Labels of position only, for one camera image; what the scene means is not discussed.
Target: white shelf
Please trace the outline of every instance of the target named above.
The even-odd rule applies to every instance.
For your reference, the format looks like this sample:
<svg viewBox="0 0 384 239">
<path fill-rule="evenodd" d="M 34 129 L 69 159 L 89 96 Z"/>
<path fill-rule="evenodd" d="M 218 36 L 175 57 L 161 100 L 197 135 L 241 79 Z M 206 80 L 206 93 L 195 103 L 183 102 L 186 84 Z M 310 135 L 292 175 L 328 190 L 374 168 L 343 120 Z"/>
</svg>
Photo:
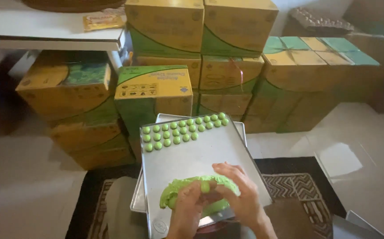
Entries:
<svg viewBox="0 0 384 239">
<path fill-rule="evenodd" d="M 84 32 L 83 16 L 35 10 L 20 0 L 0 0 L 0 48 L 118 51 L 123 29 Z"/>
</svg>

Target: metal baking tray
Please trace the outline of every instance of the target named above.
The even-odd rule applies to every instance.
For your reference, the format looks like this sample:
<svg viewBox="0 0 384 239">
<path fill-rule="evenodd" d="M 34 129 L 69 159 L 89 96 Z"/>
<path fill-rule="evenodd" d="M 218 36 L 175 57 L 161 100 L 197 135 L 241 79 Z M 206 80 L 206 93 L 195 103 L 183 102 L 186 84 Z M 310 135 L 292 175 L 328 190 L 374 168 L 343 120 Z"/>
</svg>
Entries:
<svg viewBox="0 0 384 239">
<path fill-rule="evenodd" d="M 145 198 L 147 206 L 148 233 L 151 239 L 161 239 L 167 235 L 171 210 L 161 209 L 159 201 L 164 188 L 173 179 L 184 179 L 201 175 L 216 175 L 212 164 L 228 161 L 234 165 L 240 165 L 248 177 L 258 186 L 260 203 L 262 206 L 271 204 L 263 177 L 252 159 L 248 149 L 242 141 L 240 134 L 230 116 L 226 115 L 229 123 L 220 128 L 213 128 L 199 132 L 196 141 L 181 142 L 178 145 L 163 147 L 161 150 L 153 150 L 150 153 L 142 150 L 142 166 L 144 176 Z M 153 123 L 141 127 L 153 127 L 162 123 Z M 200 227 L 210 225 L 217 221 L 232 217 L 230 209 L 210 216 L 200 221 Z"/>
<path fill-rule="evenodd" d="M 172 114 L 158 114 L 157 120 L 155 123 L 166 122 L 170 120 L 176 119 L 185 119 L 189 117 L 172 115 Z M 239 134 L 241 135 L 242 141 L 246 144 L 246 136 L 245 136 L 245 127 L 242 122 L 234 122 Z M 143 174 L 142 169 L 139 173 L 138 182 L 136 183 L 135 192 L 133 194 L 132 202 L 130 203 L 130 210 L 138 213 L 146 213 L 146 203 L 145 203 L 145 186 L 143 185 Z"/>
</svg>

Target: hand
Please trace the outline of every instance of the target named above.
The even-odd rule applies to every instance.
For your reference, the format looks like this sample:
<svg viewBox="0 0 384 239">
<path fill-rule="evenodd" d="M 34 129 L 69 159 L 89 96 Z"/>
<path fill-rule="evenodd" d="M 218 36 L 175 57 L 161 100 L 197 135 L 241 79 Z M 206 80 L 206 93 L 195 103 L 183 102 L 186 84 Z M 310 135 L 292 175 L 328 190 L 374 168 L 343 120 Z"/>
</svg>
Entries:
<svg viewBox="0 0 384 239">
<path fill-rule="evenodd" d="M 236 219 L 242 225 L 248 226 L 254 231 L 258 239 L 275 239 L 276 234 L 269 217 L 264 212 L 258 199 L 257 185 L 245 175 L 238 165 L 230 165 L 227 162 L 212 165 L 216 173 L 230 178 L 239 188 L 240 196 L 224 185 L 217 185 L 216 191 L 220 193 L 230 204 Z"/>
<path fill-rule="evenodd" d="M 179 190 L 175 209 L 171 213 L 167 239 L 191 239 L 198 230 L 203 208 L 222 199 L 215 191 L 216 181 L 208 181 L 210 192 L 201 193 L 199 180 Z"/>
</svg>

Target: yellow package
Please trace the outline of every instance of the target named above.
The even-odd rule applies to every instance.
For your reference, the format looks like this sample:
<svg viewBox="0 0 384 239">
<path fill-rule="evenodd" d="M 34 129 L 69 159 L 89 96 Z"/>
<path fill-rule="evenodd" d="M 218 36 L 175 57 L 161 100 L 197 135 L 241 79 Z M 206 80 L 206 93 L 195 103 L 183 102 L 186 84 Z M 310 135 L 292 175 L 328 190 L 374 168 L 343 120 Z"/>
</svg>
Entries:
<svg viewBox="0 0 384 239">
<path fill-rule="evenodd" d="M 83 16 L 84 31 L 94 31 L 108 28 L 122 28 L 125 21 L 121 16 L 114 14 L 99 14 L 93 16 Z"/>
</svg>

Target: green dough ball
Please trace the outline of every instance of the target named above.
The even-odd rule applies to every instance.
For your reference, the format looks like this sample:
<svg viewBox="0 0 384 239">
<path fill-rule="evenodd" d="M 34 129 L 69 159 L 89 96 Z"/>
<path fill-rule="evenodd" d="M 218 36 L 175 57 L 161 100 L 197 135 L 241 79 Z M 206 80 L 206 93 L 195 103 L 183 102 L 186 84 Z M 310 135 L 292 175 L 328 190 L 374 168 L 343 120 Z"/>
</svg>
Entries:
<svg viewBox="0 0 384 239">
<path fill-rule="evenodd" d="M 193 125 L 193 119 L 188 119 L 188 120 L 186 121 L 186 124 L 187 124 L 187 125 Z"/>
<path fill-rule="evenodd" d="M 227 123 L 229 123 L 229 120 L 228 120 L 228 119 L 223 119 L 223 120 L 221 121 L 221 124 L 224 125 L 224 126 L 226 126 Z"/>
<path fill-rule="evenodd" d="M 212 129 L 213 128 L 213 123 L 211 123 L 211 122 L 206 123 L 205 124 L 205 128 Z"/>
<path fill-rule="evenodd" d="M 154 148 L 155 148 L 156 150 L 160 150 L 162 147 L 163 147 L 163 144 L 161 144 L 160 142 L 156 142 L 156 143 L 154 144 Z"/>
<path fill-rule="evenodd" d="M 211 121 L 216 121 L 218 119 L 218 116 L 216 114 L 211 116 Z"/>
<path fill-rule="evenodd" d="M 158 133 L 160 131 L 160 126 L 159 125 L 154 126 L 154 128 L 152 128 L 152 131 L 154 131 L 155 133 Z"/>
<path fill-rule="evenodd" d="M 210 122 L 210 116 L 208 116 L 208 115 L 204 116 L 204 122 L 205 123 Z"/>
<path fill-rule="evenodd" d="M 144 134 L 149 134 L 149 133 L 151 132 L 151 128 L 149 128 L 149 126 L 146 126 L 146 127 L 144 127 L 144 128 L 142 129 L 142 132 L 143 132 Z"/>
<path fill-rule="evenodd" d="M 161 129 L 163 131 L 167 131 L 168 130 L 168 124 L 163 124 L 163 126 L 161 126 Z"/>
<path fill-rule="evenodd" d="M 170 209 L 175 209 L 176 208 L 176 201 L 177 201 L 177 195 L 175 195 L 174 197 L 170 198 L 170 201 L 168 201 L 168 207 Z"/>
<path fill-rule="evenodd" d="M 181 134 L 185 134 L 185 133 L 187 133 L 188 132 L 188 130 L 186 129 L 186 127 L 182 127 L 182 128 L 180 128 L 180 133 Z"/>
<path fill-rule="evenodd" d="M 208 181 L 201 181 L 201 193 L 210 192 L 210 183 Z"/>
<path fill-rule="evenodd" d="M 191 139 L 192 140 L 197 140 L 198 139 L 198 133 L 192 133 L 191 134 Z"/>
<path fill-rule="evenodd" d="M 164 140 L 164 146 L 168 147 L 170 145 L 171 145 L 171 140 L 170 139 Z"/>
<path fill-rule="evenodd" d="M 204 125 L 198 126 L 198 131 L 199 132 L 204 132 L 205 131 L 205 126 Z"/>
<path fill-rule="evenodd" d="M 169 139 L 170 138 L 170 132 L 166 131 L 163 133 L 163 138 Z"/>
<path fill-rule="evenodd" d="M 179 130 L 177 129 L 173 130 L 173 136 L 179 136 Z"/>
<path fill-rule="evenodd" d="M 152 146 L 152 144 L 147 144 L 147 145 L 145 146 L 145 150 L 146 150 L 147 152 L 152 152 L 153 149 L 154 149 L 154 147 Z"/>
<path fill-rule="evenodd" d="M 179 136 L 174 137 L 174 138 L 173 138 L 173 143 L 174 143 L 175 145 L 180 144 L 180 137 L 179 137 Z"/>
<path fill-rule="evenodd" d="M 200 125 L 202 123 L 202 118 L 201 117 L 196 118 L 195 123 L 197 125 Z"/>
<path fill-rule="evenodd" d="M 149 134 L 143 135 L 143 142 L 145 143 L 151 142 L 151 136 Z"/>
<path fill-rule="evenodd" d="M 221 121 L 220 120 L 216 120 L 216 122 L 214 122 L 214 126 L 216 128 L 219 128 L 221 126 Z"/>
<path fill-rule="evenodd" d="M 190 132 L 195 132 L 195 130 L 196 130 L 196 126 L 195 125 L 189 126 L 189 131 Z"/>
<path fill-rule="evenodd" d="M 174 201 L 176 200 L 172 198 L 177 197 L 179 189 L 181 189 L 182 187 L 188 186 L 191 182 L 195 180 L 200 180 L 201 185 L 202 185 L 202 181 L 215 180 L 217 184 L 225 185 L 225 187 L 232 190 L 234 193 L 238 192 L 238 187 L 236 186 L 236 184 L 232 182 L 232 180 L 222 175 L 201 176 L 201 177 L 193 177 L 193 178 L 187 178 L 187 179 L 174 179 L 173 182 L 168 184 L 168 186 L 164 189 L 163 193 L 161 194 L 160 208 L 164 209 L 166 207 L 172 206 L 174 204 Z M 226 209 L 228 206 L 229 206 L 229 203 L 227 202 L 226 199 L 222 199 L 220 201 L 212 203 L 204 208 L 201 217 L 206 217 L 214 213 L 217 213 L 223 209 Z"/>
<path fill-rule="evenodd" d="M 185 127 L 186 122 L 184 120 L 179 121 L 179 127 Z"/>
<path fill-rule="evenodd" d="M 189 141 L 189 134 L 185 134 L 184 136 L 183 136 L 183 141 L 184 142 L 188 142 Z"/>
<path fill-rule="evenodd" d="M 171 129 L 176 129 L 177 128 L 177 123 L 176 122 L 171 122 L 170 128 Z"/>
<path fill-rule="evenodd" d="M 224 113 L 220 113 L 219 114 L 219 120 L 222 120 L 226 117 L 226 115 Z"/>
<path fill-rule="evenodd" d="M 159 133 L 154 134 L 155 141 L 160 141 L 160 139 L 161 139 L 161 135 Z"/>
</svg>

